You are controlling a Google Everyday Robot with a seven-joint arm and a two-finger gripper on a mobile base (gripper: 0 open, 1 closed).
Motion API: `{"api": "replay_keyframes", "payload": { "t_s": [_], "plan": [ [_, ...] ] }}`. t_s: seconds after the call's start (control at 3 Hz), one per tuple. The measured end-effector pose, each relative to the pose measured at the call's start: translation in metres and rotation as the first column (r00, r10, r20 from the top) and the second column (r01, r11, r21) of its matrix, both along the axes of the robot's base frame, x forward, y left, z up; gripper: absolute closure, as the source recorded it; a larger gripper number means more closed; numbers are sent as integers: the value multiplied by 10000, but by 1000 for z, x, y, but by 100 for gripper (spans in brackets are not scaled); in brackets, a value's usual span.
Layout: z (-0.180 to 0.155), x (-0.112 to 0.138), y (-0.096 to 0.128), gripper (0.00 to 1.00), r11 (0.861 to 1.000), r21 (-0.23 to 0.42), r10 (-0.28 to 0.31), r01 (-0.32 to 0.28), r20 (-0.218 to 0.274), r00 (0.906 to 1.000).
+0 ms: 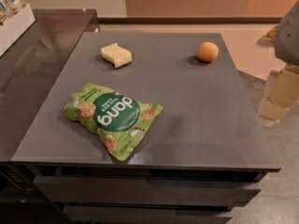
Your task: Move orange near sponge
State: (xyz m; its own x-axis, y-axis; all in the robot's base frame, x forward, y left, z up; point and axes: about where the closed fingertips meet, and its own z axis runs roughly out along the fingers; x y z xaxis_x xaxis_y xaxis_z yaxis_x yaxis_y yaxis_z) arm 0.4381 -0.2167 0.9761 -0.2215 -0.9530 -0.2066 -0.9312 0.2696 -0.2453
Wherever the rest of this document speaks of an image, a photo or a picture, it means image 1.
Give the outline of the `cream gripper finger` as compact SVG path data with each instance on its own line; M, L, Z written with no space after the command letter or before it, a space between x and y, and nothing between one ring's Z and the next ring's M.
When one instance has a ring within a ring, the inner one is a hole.
M299 100L299 66L287 63L266 80L256 120L264 127L278 123Z

